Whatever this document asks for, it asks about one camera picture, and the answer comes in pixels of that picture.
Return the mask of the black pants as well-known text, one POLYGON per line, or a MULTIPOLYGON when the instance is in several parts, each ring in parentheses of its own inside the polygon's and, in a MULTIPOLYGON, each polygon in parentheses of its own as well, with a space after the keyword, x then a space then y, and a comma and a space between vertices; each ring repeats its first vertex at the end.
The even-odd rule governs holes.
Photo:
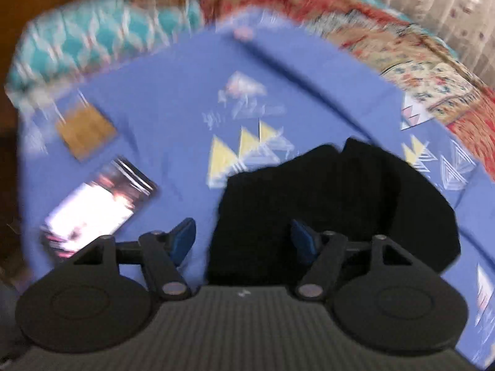
POLYGON ((307 271, 292 236, 301 221, 351 241, 386 235, 436 272, 460 255, 454 210, 408 163, 348 139, 227 181, 217 209, 206 281, 215 286, 291 286, 307 271))

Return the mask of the black smartphone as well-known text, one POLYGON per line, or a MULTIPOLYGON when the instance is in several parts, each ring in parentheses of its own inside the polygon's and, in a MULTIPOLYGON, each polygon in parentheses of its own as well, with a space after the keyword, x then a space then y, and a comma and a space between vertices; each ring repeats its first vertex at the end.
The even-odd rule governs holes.
POLYGON ((63 261, 104 235, 117 232, 158 192, 158 186, 124 157, 104 165, 45 218, 41 243, 63 261))

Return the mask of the brown square card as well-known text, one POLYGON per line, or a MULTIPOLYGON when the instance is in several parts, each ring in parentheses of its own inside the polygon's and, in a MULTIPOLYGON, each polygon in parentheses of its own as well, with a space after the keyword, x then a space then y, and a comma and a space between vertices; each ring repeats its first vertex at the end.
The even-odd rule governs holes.
POLYGON ((79 162, 109 143, 117 130, 94 105, 79 105, 59 120, 55 129, 79 162))

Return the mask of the blue printed bedsheet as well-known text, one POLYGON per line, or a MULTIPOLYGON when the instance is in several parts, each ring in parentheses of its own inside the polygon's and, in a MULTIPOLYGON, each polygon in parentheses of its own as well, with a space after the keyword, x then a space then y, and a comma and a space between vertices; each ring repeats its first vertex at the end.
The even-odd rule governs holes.
POLYGON ((115 157, 159 187, 119 238, 195 219, 184 272, 198 285, 228 176, 323 143, 342 147, 349 137, 376 144, 427 178, 455 210, 462 253, 445 277, 470 311, 458 347, 478 366, 494 359, 494 184, 482 163, 417 100, 278 14, 250 9, 46 94, 21 124, 22 241, 35 278, 53 268, 40 239, 45 218, 115 157), (55 125, 86 104, 117 135, 79 162, 55 125))

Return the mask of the red floral quilt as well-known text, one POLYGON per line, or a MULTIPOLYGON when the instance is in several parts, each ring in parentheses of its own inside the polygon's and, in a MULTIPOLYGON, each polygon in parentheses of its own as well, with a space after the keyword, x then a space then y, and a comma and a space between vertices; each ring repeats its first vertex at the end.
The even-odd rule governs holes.
POLYGON ((380 0, 200 0, 208 21, 269 8, 347 50, 416 99, 494 170, 494 86, 440 37, 380 0))

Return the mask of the teal patterned pillow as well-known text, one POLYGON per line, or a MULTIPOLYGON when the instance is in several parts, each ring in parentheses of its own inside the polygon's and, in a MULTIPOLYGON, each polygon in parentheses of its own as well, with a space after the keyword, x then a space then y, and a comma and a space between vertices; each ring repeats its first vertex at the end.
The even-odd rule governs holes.
POLYGON ((7 96, 17 109, 36 106, 39 87, 172 45, 203 25, 197 0, 166 8, 138 8, 129 0, 66 4, 24 28, 7 73, 7 96))

